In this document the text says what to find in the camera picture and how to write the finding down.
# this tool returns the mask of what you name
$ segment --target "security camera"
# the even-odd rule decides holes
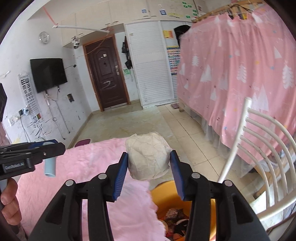
[[[72,40],[72,43],[73,43],[74,49],[78,49],[78,47],[79,47],[79,39],[76,38],[76,36],[74,36],[74,38]]]

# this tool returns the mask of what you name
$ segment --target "wooden door frame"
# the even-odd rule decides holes
[[[117,49],[117,46],[116,46],[115,35],[112,34],[109,37],[99,38],[99,39],[96,39],[94,41],[88,42],[88,43],[83,45],[83,52],[84,52],[84,57],[85,57],[87,69],[89,71],[89,77],[91,79],[91,84],[93,86],[93,89],[94,89],[94,92],[95,92],[95,95],[96,95],[96,100],[98,101],[101,112],[104,111],[104,108],[103,108],[103,105],[102,105],[102,102],[101,102],[101,98],[100,98],[100,95],[99,95],[99,92],[98,92],[98,88],[97,88],[96,83],[95,83],[94,78],[93,78],[93,74],[92,74],[92,71],[91,71],[91,65],[90,65],[88,57],[87,57],[86,46],[90,45],[90,44],[93,44],[95,42],[98,42],[98,41],[102,41],[104,39],[109,39],[109,38],[112,38],[112,41],[113,41],[113,46],[114,46],[114,49],[115,49],[116,58],[117,58],[118,66],[119,66],[119,74],[120,74],[120,78],[121,78],[121,81],[122,81],[122,84],[123,84],[124,93],[126,95],[126,100],[127,100],[128,104],[131,104],[131,101],[130,101],[129,95],[128,95],[128,90],[127,90],[127,87],[126,87],[126,82],[125,82],[124,75],[123,75],[123,72],[122,72],[122,66],[121,66],[121,62],[120,62],[120,58],[119,58],[119,54],[118,54],[118,49]]]

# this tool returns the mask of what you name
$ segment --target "crumpled paper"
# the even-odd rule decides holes
[[[144,181],[162,177],[169,170],[172,148],[157,132],[134,134],[126,140],[128,169],[133,179]]]

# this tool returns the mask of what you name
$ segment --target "clock face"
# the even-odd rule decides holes
[[[41,43],[47,44],[49,41],[49,34],[47,32],[41,32],[39,34],[39,40],[41,41]]]

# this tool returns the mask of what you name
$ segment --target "white metal chair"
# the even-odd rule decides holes
[[[265,184],[265,187],[266,187],[266,210],[264,210],[264,211],[260,212],[259,214],[257,214],[260,221],[263,221],[263,220],[271,218],[272,216],[274,216],[274,215],[278,214],[279,212],[283,211],[285,208],[289,207],[292,203],[294,203],[296,201],[296,173],[295,173],[295,168],[294,168],[294,165],[293,165],[291,155],[290,155],[287,147],[283,143],[283,141],[279,138],[278,135],[276,135],[274,132],[272,132],[269,128],[267,128],[266,126],[260,124],[259,122],[255,121],[255,120],[250,119],[249,118],[249,113],[252,113],[252,114],[260,116],[260,117],[262,117],[264,119],[267,119],[268,121],[270,121],[273,124],[275,124],[276,126],[278,126],[280,128],[280,130],[288,138],[290,144],[292,145],[293,151],[295,153],[296,153],[296,144],[295,144],[294,139],[290,135],[290,133],[287,131],[287,129],[280,122],[278,122],[276,119],[272,118],[271,116],[268,116],[268,115],[263,114],[263,113],[261,113],[259,111],[251,109],[251,105],[252,105],[252,99],[251,98],[245,98],[245,102],[244,102],[244,106],[243,106],[243,110],[242,110],[242,114],[241,114],[239,127],[238,127],[238,130],[237,130],[236,137],[234,139],[234,144],[233,144],[233,147],[232,147],[232,149],[230,151],[229,158],[226,161],[226,163],[225,163],[225,165],[224,165],[224,167],[223,167],[223,169],[221,171],[221,174],[219,175],[218,182],[222,183],[225,180],[226,175],[230,170],[230,167],[231,167],[231,165],[232,165],[232,163],[234,161],[234,158],[235,158],[235,156],[237,154],[238,149],[242,150],[246,155],[248,155],[253,160],[255,165],[258,167],[259,174],[263,178],[264,184]],[[264,138],[263,136],[259,135],[256,132],[252,131],[251,129],[247,128],[246,127],[247,122],[249,122],[249,123],[253,124],[254,126],[257,126],[260,129],[267,132],[281,146],[282,150],[284,151],[284,153],[285,153],[285,155],[287,157],[288,165],[289,165],[289,168],[290,168],[290,171],[291,171],[291,176],[292,176],[293,189],[292,189],[292,191],[290,193],[288,193],[287,180],[286,180],[286,175],[285,175],[285,172],[284,172],[284,167],[283,167],[282,161],[281,161],[277,151],[274,149],[274,147],[269,143],[269,141],[266,138]],[[278,164],[279,170],[280,170],[280,175],[281,175],[281,180],[282,180],[282,188],[283,188],[283,193],[284,193],[283,199],[279,200],[279,190],[278,190],[276,175],[275,175],[274,168],[273,168],[269,158],[260,149],[260,147],[255,145],[253,142],[251,142],[247,138],[245,138],[244,133],[249,133],[249,134],[253,135],[254,137],[258,138],[260,141],[262,141],[271,150],[271,152],[272,152],[273,156],[275,157],[275,160],[276,160],[276,162]],[[247,149],[245,149],[244,147],[242,147],[240,145],[240,143],[242,141],[244,141],[247,144],[251,145],[262,156],[263,160],[265,160],[265,162],[268,165],[268,168],[269,168],[269,171],[270,171],[270,174],[271,174],[271,177],[272,177],[272,183],[273,183],[273,189],[274,189],[274,205],[273,206],[270,205],[270,191],[269,191],[269,184],[268,184],[267,176],[266,176],[262,166],[257,161],[257,159]]]

